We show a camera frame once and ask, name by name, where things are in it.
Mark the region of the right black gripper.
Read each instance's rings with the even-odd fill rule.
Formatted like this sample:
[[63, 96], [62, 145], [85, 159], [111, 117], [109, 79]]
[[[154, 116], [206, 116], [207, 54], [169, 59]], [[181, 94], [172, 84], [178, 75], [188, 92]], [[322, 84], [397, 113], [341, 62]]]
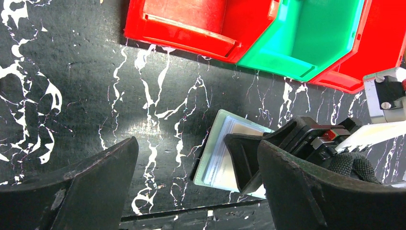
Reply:
[[347, 118], [338, 125], [319, 125], [308, 116], [292, 118], [274, 132], [262, 135], [227, 134], [223, 141], [231, 156], [237, 188], [242, 194], [257, 191], [262, 185], [259, 171], [258, 147], [263, 138], [271, 143], [283, 143], [295, 137], [295, 156], [353, 179], [382, 184], [364, 152], [371, 144], [338, 149], [361, 127], [361, 123]]

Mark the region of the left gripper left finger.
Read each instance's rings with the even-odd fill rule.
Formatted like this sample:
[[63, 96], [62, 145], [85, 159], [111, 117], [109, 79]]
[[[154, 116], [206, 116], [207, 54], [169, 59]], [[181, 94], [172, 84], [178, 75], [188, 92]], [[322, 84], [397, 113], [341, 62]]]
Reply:
[[138, 152], [131, 137], [75, 164], [1, 186], [1, 229], [118, 229]]

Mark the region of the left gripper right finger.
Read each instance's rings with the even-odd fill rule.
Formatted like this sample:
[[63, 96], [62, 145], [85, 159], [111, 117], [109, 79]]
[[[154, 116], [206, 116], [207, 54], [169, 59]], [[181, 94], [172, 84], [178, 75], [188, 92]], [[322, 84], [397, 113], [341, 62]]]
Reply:
[[356, 180], [262, 140], [259, 171], [278, 230], [403, 230], [406, 191]]

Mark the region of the orange credit card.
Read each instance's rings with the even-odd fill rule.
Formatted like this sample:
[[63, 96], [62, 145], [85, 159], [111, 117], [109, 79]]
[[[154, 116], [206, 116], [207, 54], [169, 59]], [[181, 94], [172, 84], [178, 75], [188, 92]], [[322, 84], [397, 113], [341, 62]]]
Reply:
[[264, 131], [253, 126], [248, 126], [245, 124], [236, 123], [231, 129], [232, 134], [244, 134], [244, 135], [256, 135], [261, 136]]

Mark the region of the green card holder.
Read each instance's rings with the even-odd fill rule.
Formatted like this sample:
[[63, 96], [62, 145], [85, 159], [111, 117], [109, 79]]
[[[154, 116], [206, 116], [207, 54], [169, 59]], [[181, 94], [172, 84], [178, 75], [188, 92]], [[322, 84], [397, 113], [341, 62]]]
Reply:
[[221, 109], [217, 112], [207, 143], [193, 178], [199, 186], [238, 192], [234, 168], [223, 138], [231, 134], [234, 124], [240, 123], [257, 127], [265, 132], [273, 130]]

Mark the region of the green bin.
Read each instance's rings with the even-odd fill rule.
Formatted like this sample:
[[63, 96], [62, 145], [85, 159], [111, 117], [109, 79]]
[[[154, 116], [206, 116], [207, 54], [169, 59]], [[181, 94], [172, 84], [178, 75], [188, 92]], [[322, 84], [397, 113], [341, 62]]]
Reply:
[[364, 0], [283, 0], [238, 66], [308, 82], [354, 48]]

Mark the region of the red bin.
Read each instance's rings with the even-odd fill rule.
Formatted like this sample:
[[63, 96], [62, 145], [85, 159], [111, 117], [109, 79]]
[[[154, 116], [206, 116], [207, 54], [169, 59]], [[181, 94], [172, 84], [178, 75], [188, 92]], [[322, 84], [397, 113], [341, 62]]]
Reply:
[[279, 0], [132, 0], [126, 38], [237, 63], [276, 20]]
[[406, 46], [406, 2], [367, 0], [352, 50], [309, 81], [346, 93], [363, 90], [363, 77], [399, 67]]

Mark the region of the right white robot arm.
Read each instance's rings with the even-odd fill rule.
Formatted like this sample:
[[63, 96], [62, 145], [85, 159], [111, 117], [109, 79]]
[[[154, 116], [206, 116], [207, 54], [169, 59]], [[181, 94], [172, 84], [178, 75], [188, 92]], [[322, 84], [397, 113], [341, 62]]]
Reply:
[[405, 122], [363, 125], [347, 118], [338, 125], [319, 125], [310, 117], [299, 116], [271, 133], [226, 134], [223, 141], [231, 155], [237, 188], [249, 194], [262, 185], [258, 147], [263, 140], [335, 173], [377, 183], [371, 163], [361, 152], [405, 132]]

